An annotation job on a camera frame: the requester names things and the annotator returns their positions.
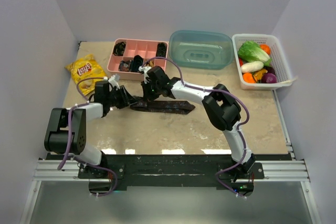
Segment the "dark brown patterned tie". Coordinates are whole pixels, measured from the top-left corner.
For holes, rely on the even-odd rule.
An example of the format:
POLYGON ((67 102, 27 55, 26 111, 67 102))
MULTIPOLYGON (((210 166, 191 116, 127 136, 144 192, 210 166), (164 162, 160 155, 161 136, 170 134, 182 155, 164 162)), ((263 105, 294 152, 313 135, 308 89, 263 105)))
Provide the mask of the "dark brown patterned tie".
POLYGON ((146 101, 142 97, 135 98, 137 102, 130 105, 133 111, 187 115, 195 109, 188 101, 146 101))

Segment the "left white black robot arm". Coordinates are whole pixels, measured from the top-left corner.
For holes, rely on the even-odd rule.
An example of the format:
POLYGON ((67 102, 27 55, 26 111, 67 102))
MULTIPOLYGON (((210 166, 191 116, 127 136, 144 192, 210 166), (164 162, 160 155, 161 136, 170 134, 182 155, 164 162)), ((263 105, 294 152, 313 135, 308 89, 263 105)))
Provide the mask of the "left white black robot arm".
POLYGON ((63 159, 58 165, 61 170, 69 156, 85 164, 97 178, 108 174, 109 165, 103 162, 103 152, 87 143, 87 123, 105 117, 113 108, 123 109, 137 100, 124 86, 117 87, 109 81, 95 84, 93 102, 75 104, 73 107, 54 108, 51 111, 44 147, 48 152, 61 154, 63 159))

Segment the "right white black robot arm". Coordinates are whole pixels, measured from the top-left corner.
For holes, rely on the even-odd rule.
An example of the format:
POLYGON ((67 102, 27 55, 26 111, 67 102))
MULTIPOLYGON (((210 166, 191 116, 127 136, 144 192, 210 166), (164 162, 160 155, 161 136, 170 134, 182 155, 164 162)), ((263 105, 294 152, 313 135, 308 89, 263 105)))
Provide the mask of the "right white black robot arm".
POLYGON ((249 120, 249 112, 246 111, 246 120, 241 122, 241 109, 247 108, 224 85, 213 88, 192 85, 182 78, 169 78, 159 66, 139 67, 139 72, 144 75, 141 83, 144 100, 153 101, 164 96, 202 105, 211 124, 225 135, 235 175, 246 178, 252 173, 255 158, 241 130, 241 126, 249 120))

